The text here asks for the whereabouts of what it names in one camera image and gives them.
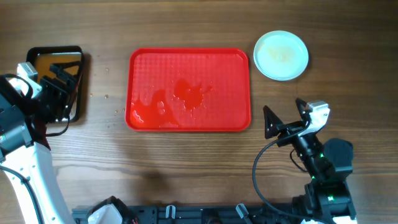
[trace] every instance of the robotic arm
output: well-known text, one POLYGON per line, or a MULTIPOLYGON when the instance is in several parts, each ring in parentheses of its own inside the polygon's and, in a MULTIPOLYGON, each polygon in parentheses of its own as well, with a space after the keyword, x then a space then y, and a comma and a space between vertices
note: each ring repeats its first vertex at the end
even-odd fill
MULTIPOLYGON (((57 184, 46 139, 61 135, 67 128, 61 133, 46 134, 45 126, 68 117, 80 77, 63 69, 75 64, 52 65, 52 71, 62 82, 49 77, 36 82, 37 72, 30 63, 19 64, 18 75, 0 76, 0 169, 14 187, 26 223, 76 223, 57 184)), ((264 217, 261 223, 275 223, 276 220, 293 224, 311 223, 311 220, 356 223, 346 183, 353 170, 352 145, 340 139, 322 144, 317 139, 316 133, 324 127, 330 114, 327 103, 306 103, 297 99, 296 104, 302 119, 290 124, 284 124, 271 109, 264 107, 266 138, 278 136, 278 140, 259 153, 253 167, 254 187, 265 204, 259 210, 264 217), (294 197, 284 208, 269 203, 256 182, 257 162, 273 144, 279 147, 292 144, 312 177, 311 183, 305 186, 306 194, 294 197)), ((166 217, 174 218, 175 207, 174 215, 172 209, 169 211, 166 217)), ((247 214, 243 217, 246 223, 250 222, 247 214)), ((92 208, 86 221, 90 224, 139 223, 131 209, 114 197, 92 208)))

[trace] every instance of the wooden surface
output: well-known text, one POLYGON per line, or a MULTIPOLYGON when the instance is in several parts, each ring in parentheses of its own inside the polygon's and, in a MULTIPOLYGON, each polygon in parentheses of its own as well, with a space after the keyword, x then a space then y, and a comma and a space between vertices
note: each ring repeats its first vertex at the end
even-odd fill
MULTIPOLYGON (((398 223, 397 1, 51 2, 1 2, 0 73, 15 73, 31 47, 79 45, 90 55, 84 114, 62 137, 49 139, 69 209, 111 195, 128 205, 259 204, 251 168, 269 142, 262 107, 292 122, 299 118, 299 96, 330 104, 321 141, 337 137, 354 144, 348 183, 359 223, 398 223), (310 52, 307 71, 291 82, 264 77, 252 61, 256 40, 272 30, 297 34, 310 52), (123 108, 129 56, 138 47, 243 49, 251 59, 250 127, 241 133, 131 131, 123 108)), ((290 149, 273 147, 261 159, 257 178, 273 202, 303 194, 310 181, 290 162, 290 149)), ((0 223, 23 222, 3 173, 0 202, 0 223)))

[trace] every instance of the wood grain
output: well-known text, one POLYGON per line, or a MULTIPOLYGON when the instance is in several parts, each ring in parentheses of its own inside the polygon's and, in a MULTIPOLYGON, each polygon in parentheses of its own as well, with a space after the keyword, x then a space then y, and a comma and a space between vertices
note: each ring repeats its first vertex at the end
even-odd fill
MULTIPOLYGON (((36 46, 79 45, 90 56, 84 114, 62 137, 49 139, 70 209, 111 195, 129 205, 259 204, 251 168, 269 142, 262 107, 292 122, 299 118, 294 105, 299 96, 330 104, 321 141, 337 137, 354 144, 348 182, 359 223, 398 223, 397 10, 397 1, 390 0, 1 1, 0 72, 15 73, 36 46), (308 70, 291 82, 264 77, 252 62, 256 40, 271 30, 297 34, 310 52, 308 70), (138 47, 243 49, 251 58, 249 129, 185 134, 128 129, 127 70, 138 47)), ((259 185, 273 202, 288 202, 310 181, 292 165, 289 151, 273 147, 259 164, 259 185)), ((0 201, 0 223, 23 222, 3 173, 0 201)))

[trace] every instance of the cable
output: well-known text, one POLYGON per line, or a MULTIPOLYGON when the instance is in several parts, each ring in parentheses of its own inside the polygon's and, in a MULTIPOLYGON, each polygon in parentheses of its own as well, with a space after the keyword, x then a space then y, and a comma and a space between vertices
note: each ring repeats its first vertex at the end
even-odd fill
POLYGON ((10 174, 14 174, 16 177, 18 177, 21 180, 21 182, 25 185, 25 187, 26 187, 26 189, 27 189, 27 191, 28 191, 28 193, 30 195, 30 198, 32 199, 33 207, 35 208, 35 212, 36 212, 36 216, 37 216, 37 221, 39 222, 39 224, 44 224, 44 219, 43 219, 42 211, 40 210, 40 205, 39 205, 39 203, 37 201, 35 192, 33 191, 32 186, 29 183, 29 180, 26 179, 20 173, 12 170, 10 168, 7 168, 7 167, 4 167, 4 166, 0 165, 0 170, 3 170, 3 171, 8 172, 10 174))
POLYGON ((261 194, 261 192, 260 192, 260 190, 259 190, 259 187, 257 186, 257 180, 256 180, 256 167, 257 167, 257 163, 259 162, 259 159, 260 159, 260 157, 262 156, 262 154, 263 154, 268 148, 270 148, 271 146, 273 146, 275 143, 279 143, 279 142, 281 142, 281 141, 285 141, 285 140, 287 140, 287 139, 290 139, 290 138, 292 138, 292 137, 294 137, 294 136, 299 135, 300 133, 302 133, 303 131, 305 131, 305 130, 310 126, 310 123, 311 123, 310 120, 308 120, 307 124, 305 125, 305 127, 304 127, 301 131, 296 132, 296 133, 294 133, 294 134, 291 134, 290 136, 286 136, 286 137, 277 139, 277 140, 275 140, 275 141, 272 141, 272 142, 269 143, 268 145, 266 145, 266 146, 259 152, 259 154, 257 155, 256 159, 254 160, 253 170, 252 170, 252 180, 253 180, 254 189, 256 190, 256 192, 257 192, 258 196, 261 198, 261 200, 262 200, 269 208, 271 208, 273 211, 277 212, 279 215, 285 215, 285 216, 288 216, 288 217, 298 218, 298 219, 301 219, 301 220, 314 220, 314 221, 316 221, 316 222, 327 223, 326 221, 323 221, 323 220, 320 220, 320 219, 317 219, 317 218, 306 217, 306 216, 303 216, 303 215, 294 215, 294 214, 292 214, 292 213, 287 213, 287 212, 284 212, 284 211, 282 211, 282 210, 279 210, 278 208, 275 208, 275 207, 274 207, 273 205, 271 205, 271 203, 269 203, 269 202, 267 201, 267 199, 261 194))
POLYGON ((5 78, 16 78, 16 79, 22 80, 22 81, 29 87, 25 97, 26 97, 28 100, 32 98, 32 96, 33 96, 33 88, 32 88, 32 86, 29 84, 29 82, 27 82, 24 78, 19 77, 19 76, 14 75, 14 74, 5 74, 4 77, 5 77, 5 78))
POLYGON ((68 130, 68 128, 69 128, 70 116, 68 115, 67 118, 68 118, 68 123, 67 123, 67 126, 65 127, 64 130, 62 130, 62 131, 59 132, 59 133, 50 133, 50 134, 46 134, 45 137, 56 137, 56 136, 60 136, 61 134, 65 133, 65 132, 68 130))
POLYGON ((291 159, 292 162, 293 162, 293 164, 296 165, 296 167, 297 167, 299 170, 301 170, 301 172, 308 172, 307 170, 301 168, 301 167, 296 163, 296 161, 294 161, 293 156, 292 156, 294 150, 295 150, 295 149, 293 149, 293 150, 290 152, 290 155, 289 155, 289 156, 290 156, 290 159, 291 159))

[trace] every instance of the liquid spill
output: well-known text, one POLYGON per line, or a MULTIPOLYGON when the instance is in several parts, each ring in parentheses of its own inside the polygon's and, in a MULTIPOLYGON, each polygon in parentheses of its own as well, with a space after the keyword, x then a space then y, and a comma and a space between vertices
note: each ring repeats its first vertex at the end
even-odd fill
POLYGON ((161 128, 165 124, 179 126, 173 116, 171 107, 166 102, 165 90, 157 90, 149 106, 144 105, 139 96, 131 103, 131 121, 137 127, 161 128))
POLYGON ((202 104, 204 95, 210 92, 211 89, 211 86, 203 89, 201 87, 201 84, 197 86, 190 86, 190 84, 186 80, 181 78, 175 84, 174 96, 179 100, 184 101, 185 110, 191 111, 192 113, 193 109, 199 107, 202 104))

